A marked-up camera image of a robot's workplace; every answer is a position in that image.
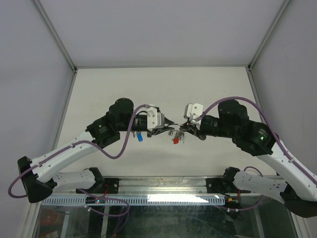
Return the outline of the silver keys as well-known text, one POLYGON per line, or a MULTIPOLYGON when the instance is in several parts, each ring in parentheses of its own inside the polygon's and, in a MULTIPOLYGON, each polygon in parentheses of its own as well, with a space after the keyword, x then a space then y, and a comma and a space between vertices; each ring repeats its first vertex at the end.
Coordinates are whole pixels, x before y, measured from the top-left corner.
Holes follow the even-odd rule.
POLYGON ((173 136, 174 138, 178 138, 179 140, 184 140, 185 133, 181 130, 171 130, 168 132, 169 136, 173 136))

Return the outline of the large silver keyring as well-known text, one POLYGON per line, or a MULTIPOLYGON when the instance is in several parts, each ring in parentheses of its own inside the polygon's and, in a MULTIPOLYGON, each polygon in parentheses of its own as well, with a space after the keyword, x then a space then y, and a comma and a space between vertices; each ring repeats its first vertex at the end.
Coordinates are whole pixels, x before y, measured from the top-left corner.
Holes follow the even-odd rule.
POLYGON ((171 130, 168 132, 169 136, 176 135, 180 130, 181 124, 178 123, 170 123, 167 125, 168 127, 171 127, 171 130))

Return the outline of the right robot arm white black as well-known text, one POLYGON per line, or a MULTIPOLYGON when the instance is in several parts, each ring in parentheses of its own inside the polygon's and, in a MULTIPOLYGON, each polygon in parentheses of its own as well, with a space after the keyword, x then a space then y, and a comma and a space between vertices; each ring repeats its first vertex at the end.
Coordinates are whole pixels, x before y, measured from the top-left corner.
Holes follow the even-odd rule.
POLYGON ((200 140, 207 136, 230 138, 237 148, 257 157, 281 177, 270 179, 228 167, 221 182, 211 188, 222 195, 249 191, 282 203, 293 214, 311 218, 317 215, 317 177, 285 147, 274 132, 268 119, 256 122, 249 119, 247 108, 239 102, 253 105, 260 114, 261 108, 243 97, 227 97, 210 105, 188 104, 186 122, 180 130, 200 140))

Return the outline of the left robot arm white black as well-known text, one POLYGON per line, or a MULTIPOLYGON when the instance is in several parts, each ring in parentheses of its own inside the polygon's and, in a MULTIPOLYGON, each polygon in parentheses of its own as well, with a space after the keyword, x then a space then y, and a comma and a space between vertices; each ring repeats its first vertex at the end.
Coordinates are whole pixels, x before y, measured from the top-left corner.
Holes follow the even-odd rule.
POLYGON ((58 191, 81 188, 100 192, 104 186, 104 178, 98 168, 88 168, 80 172, 62 170, 97 151, 110 159, 117 159, 123 154, 131 132, 146 132, 147 137, 151 137, 172 130, 172 123, 159 107, 140 105, 135 108, 130 99, 116 100, 104 116, 88 125, 79 136, 64 146, 34 159, 24 156, 17 161, 19 180, 25 189, 25 197, 30 203, 37 203, 58 191), (118 155, 110 155, 105 148, 119 141, 120 134, 124 131, 126 138, 122 149, 118 155))

